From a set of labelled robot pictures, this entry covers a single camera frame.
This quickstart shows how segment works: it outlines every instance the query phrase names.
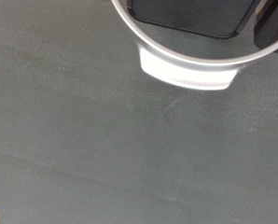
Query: gray surface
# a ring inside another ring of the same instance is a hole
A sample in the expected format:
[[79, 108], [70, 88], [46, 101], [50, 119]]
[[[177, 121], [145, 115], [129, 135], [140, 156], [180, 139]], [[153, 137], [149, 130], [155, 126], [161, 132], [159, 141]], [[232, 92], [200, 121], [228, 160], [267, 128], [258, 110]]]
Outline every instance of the gray surface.
[[108, 0], [0, 1], [0, 216], [278, 224], [278, 55], [184, 90], [143, 74]]

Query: gray table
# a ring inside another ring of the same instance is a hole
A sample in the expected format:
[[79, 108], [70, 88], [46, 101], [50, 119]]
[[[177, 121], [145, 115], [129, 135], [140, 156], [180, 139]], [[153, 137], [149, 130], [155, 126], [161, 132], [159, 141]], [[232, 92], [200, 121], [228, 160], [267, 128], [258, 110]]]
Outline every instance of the gray table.
[[225, 91], [138, 59], [108, 0], [0, 1], [1, 223], [278, 224], [278, 54]]

